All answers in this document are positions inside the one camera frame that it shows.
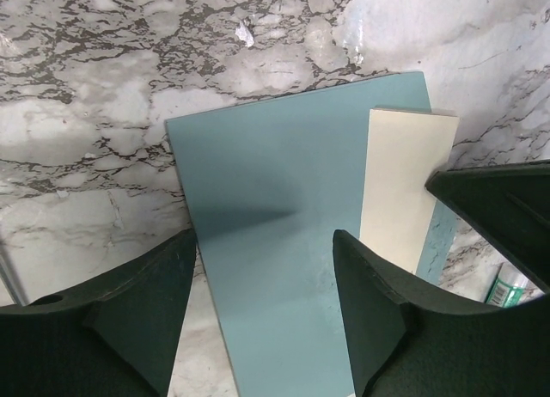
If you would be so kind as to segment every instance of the white surface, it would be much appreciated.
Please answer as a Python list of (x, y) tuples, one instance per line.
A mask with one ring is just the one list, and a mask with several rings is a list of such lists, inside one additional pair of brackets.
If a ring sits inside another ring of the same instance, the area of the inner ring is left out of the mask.
[(202, 263), (195, 267), (168, 397), (237, 396)]
[(4, 305), (11, 305), (13, 303), (14, 301), (11, 299), (8, 290), (6, 290), (6, 287), (2, 282), (0, 282), (0, 307), (3, 307)]
[(449, 160), (458, 121), (427, 113), (370, 111), (359, 239), (412, 273), (436, 206), (425, 183)]
[(432, 107), (461, 117), (463, 141), (512, 109), (525, 115), (518, 89), (548, 93), (547, 77), (534, 79), (549, 63), (548, 9), (550, 0), (351, 0), (333, 35), (364, 55), (363, 68), (422, 70)]

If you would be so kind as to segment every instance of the green and white tube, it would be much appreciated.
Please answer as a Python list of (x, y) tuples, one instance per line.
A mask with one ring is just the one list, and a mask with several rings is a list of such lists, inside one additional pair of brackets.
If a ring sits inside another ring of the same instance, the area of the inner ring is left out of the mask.
[(502, 264), (486, 303), (499, 307), (513, 307), (519, 303), (529, 279), (510, 263)]

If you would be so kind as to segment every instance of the light blue board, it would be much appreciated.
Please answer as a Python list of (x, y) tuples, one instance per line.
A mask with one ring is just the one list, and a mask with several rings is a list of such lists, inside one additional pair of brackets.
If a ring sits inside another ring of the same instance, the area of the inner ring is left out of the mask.
[(353, 392), (332, 237), (359, 234), (373, 107), (429, 112), (424, 76), (168, 121), (241, 397)]
[(420, 255), (419, 266), (416, 270), (417, 276), (434, 285), (439, 283), (450, 246), (455, 239), (457, 225), (456, 214), (438, 200)]

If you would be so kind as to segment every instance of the marble surface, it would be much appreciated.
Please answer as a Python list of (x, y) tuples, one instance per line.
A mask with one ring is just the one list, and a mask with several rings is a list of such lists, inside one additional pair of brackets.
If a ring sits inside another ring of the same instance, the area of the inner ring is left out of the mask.
[[(461, 117), (452, 165), (550, 157), (550, 0), (0, 5), (0, 239), (24, 302), (190, 226), (172, 116), (422, 70), (432, 106)], [(442, 287), (481, 299), (500, 261), (462, 225)], [(236, 395), (201, 272), (180, 355), (171, 395)]]

